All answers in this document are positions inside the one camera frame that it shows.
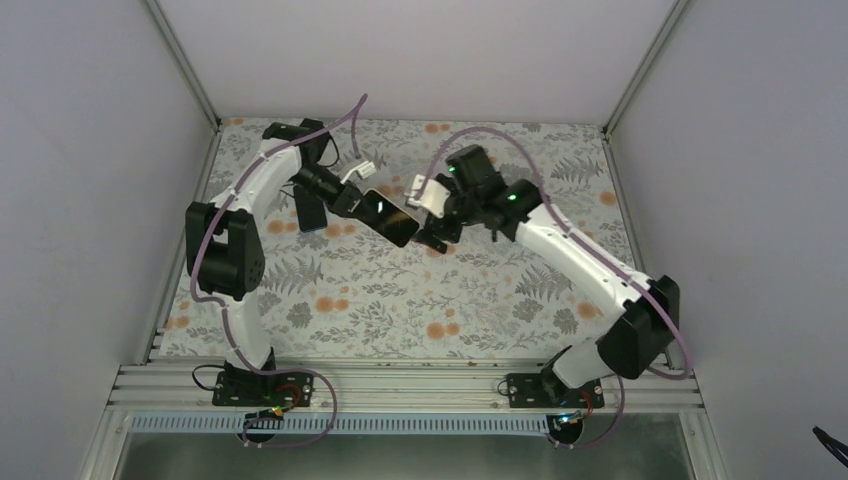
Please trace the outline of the aluminium rail frame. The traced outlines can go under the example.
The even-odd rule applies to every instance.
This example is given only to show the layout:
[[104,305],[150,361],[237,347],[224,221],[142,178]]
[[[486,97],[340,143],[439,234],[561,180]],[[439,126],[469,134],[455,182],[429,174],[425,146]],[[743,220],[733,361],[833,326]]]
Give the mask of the aluminium rail frame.
[[[318,364],[326,377],[315,388],[311,413],[506,413],[509,401],[504,377],[529,372],[528,363],[493,364],[352,363]],[[212,370],[190,363],[153,362],[119,369],[108,396],[110,410],[210,411],[215,379]],[[602,404],[596,414],[617,408],[627,413],[701,413],[705,404],[696,380],[669,381],[651,373],[637,380],[601,380]]]

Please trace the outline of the black phone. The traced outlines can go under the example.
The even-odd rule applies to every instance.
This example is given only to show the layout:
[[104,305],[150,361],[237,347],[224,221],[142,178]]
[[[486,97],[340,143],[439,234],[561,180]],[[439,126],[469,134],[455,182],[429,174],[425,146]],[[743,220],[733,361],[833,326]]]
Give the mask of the black phone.
[[405,247],[420,229],[419,222],[378,190],[367,190],[357,207],[358,219],[398,248]]

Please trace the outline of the light blue cased phone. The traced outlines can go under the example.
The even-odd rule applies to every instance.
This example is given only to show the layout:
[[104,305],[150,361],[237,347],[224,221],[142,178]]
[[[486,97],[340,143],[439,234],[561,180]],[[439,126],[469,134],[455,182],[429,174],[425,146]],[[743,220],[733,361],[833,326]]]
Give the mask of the light blue cased phone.
[[328,222],[324,203],[299,185],[293,187],[292,193],[299,230],[302,233],[310,233],[325,229]]

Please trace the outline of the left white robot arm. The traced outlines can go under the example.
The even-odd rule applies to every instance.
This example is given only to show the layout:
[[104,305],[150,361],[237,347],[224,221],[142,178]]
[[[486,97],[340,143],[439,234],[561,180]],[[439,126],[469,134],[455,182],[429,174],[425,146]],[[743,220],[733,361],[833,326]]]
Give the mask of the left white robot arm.
[[283,391],[286,376],[276,370],[256,290],[265,269],[258,226],[284,185],[293,182],[304,188],[336,216],[361,222],[376,217],[356,186],[321,165],[332,140],[328,127],[318,120],[274,122],[263,132],[259,150],[241,176],[214,199],[194,201],[186,210],[190,293],[198,303],[219,307],[228,347],[212,389],[216,405],[263,405]]

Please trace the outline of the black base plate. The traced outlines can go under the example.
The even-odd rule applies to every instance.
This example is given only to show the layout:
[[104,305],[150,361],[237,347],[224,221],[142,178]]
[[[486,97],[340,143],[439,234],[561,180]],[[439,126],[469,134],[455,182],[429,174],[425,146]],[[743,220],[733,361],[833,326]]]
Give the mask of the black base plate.
[[218,374],[211,403],[218,407],[309,407],[314,376],[303,372],[272,376],[243,370]]
[[571,388],[540,373],[510,373],[497,387],[514,409],[585,409],[605,406],[599,380]]

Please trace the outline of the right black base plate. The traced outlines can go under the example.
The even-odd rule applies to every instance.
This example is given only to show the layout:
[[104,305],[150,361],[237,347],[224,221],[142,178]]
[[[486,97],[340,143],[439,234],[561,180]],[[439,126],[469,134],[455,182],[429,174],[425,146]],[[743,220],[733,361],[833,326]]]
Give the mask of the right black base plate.
[[514,409],[585,409],[605,406],[599,380],[571,388],[540,373],[510,373],[497,387]]

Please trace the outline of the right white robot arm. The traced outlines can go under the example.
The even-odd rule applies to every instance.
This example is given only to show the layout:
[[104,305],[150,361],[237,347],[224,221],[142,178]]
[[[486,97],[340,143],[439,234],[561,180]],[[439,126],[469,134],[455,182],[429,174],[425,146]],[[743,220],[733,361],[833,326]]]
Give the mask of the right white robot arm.
[[652,279],[601,248],[562,216],[538,183],[507,183],[481,146],[456,151],[447,166],[433,178],[415,176],[406,194],[408,205],[427,213],[421,242],[445,252],[464,228],[482,225],[542,257],[583,290],[608,324],[542,366],[533,381],[533,405],[565,407],[596,380],[634,380],[648,370],[679,332],[679,286],[668,276]]

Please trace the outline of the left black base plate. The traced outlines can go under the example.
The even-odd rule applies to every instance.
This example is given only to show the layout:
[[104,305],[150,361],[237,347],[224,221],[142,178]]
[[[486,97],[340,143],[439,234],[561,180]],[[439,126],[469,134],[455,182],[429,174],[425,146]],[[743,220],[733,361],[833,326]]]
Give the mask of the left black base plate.
[[243,370],[218,374],[211,403],[218,407],[309,407],[314,376],[303,372],[272,376]]

